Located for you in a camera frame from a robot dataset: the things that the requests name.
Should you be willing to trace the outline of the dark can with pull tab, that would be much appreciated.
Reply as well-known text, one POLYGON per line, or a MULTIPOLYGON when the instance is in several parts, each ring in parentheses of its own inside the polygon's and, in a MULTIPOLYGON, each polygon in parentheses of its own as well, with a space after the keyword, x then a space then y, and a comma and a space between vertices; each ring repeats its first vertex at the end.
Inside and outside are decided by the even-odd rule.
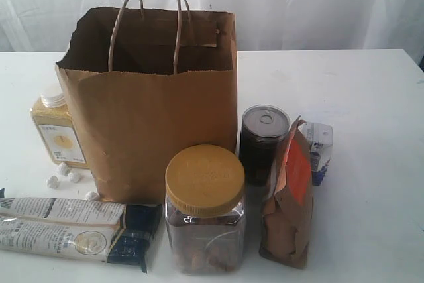
POLYGON ((255 105, 243 113, 239 158, 248 184, 264 186, 267 183, 276 149, 289 128, 288 115, 271 105, 255 105))

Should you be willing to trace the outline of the brown paper bag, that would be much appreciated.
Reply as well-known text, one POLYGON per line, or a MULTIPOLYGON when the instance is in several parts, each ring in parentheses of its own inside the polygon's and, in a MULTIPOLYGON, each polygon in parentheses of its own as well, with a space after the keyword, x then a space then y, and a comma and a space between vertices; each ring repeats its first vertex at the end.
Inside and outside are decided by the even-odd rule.
POLYGON ((161 203, 179 151, 237 140, 235 16, 139 7, 90 9, 56 74, 99 197, 161 203))

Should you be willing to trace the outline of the yellow millet bottle white cap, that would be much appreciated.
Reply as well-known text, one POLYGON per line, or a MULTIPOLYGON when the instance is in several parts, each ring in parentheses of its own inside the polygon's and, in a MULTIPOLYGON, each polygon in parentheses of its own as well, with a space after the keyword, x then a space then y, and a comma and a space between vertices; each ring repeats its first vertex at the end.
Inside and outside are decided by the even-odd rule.
POLYGON ((88 167, 59 84, 52 84, 42 91, 30 109, 30 114, 55 164, 88 167))

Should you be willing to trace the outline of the small white candy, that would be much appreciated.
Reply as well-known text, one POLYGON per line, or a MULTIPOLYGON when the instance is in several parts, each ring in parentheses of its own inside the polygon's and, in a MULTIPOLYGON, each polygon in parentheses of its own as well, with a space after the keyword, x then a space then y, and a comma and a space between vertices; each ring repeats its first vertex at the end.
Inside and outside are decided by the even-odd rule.
POLYGON ((99 198, 99 194, 95 191, 88 191, 85 194, 85 200, 87 201, 97 201, 99 198))

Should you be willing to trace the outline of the clear jar with yellow lid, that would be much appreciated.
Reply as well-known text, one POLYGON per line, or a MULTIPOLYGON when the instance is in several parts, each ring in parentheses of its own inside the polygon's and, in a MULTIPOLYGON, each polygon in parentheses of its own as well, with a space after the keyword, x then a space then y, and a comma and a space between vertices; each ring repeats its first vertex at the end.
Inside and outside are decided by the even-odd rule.
POLYGON ((165 220, 173 260, 186 274, 232 272, 242 261, 244 168, 225 148, 186 148, 165 173, 165 220))

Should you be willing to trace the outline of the white and blue milk carton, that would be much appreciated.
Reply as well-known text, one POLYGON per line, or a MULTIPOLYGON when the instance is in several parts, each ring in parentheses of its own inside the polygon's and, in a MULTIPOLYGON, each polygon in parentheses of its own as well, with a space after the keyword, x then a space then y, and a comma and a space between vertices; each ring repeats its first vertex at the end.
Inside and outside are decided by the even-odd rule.
POLYGON ((301 132, 309 144, 312 184, 320 186, 331 160, 333 128, 326 124, 306 122, 301 132))

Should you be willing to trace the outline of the brown paper pouch orange label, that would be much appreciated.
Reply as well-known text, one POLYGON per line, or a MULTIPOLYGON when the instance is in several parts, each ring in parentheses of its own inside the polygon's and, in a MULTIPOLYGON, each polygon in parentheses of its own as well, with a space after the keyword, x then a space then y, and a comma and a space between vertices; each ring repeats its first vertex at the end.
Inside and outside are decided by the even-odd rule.
POLYGON ((261 208, 259 253, 268 260, 302 269, 307 263, 313 195, 309 143, 298 117, 278 145, 261 208))

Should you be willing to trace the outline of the white candy right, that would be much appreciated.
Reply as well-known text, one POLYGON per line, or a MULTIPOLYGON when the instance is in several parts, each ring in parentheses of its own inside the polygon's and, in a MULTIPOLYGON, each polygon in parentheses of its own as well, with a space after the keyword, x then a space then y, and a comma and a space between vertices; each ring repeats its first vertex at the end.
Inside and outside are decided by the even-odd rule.
POLYGON ((68 174, 68 178, 71 183, 78 183, 82 177, 83 176, 79 172, 70 172, 68 174))

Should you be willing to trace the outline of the white candy top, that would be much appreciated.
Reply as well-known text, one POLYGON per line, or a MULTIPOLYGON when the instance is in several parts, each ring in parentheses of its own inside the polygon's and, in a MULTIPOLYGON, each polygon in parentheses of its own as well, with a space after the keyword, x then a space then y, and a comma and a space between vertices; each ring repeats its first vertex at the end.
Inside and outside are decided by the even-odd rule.
POLYGON ((70 167, 65 162, 61 162, 57 165, 56 171, 60 175, 67 176, 69 174, 70 167))

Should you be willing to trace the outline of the lower white noodle package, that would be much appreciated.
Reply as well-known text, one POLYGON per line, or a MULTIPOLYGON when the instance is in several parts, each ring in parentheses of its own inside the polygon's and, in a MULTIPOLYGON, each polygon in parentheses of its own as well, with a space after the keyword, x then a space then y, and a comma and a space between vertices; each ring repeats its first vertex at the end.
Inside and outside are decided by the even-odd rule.
POLYGON ((1 217, 1 249, 89 262, 139 266, 147 272, 146 255, 157 222, 116 226, 54 223, 1 217))

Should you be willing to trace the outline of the white candy left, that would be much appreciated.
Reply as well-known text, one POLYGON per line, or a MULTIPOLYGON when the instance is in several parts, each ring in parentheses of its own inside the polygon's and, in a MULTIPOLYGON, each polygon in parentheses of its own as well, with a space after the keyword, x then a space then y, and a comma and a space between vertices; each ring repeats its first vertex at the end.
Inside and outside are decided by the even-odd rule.
POLYGON ((46 180, 46 185, 51 189, 57 189, 60 182, 57 176, 50 176, 46 180))

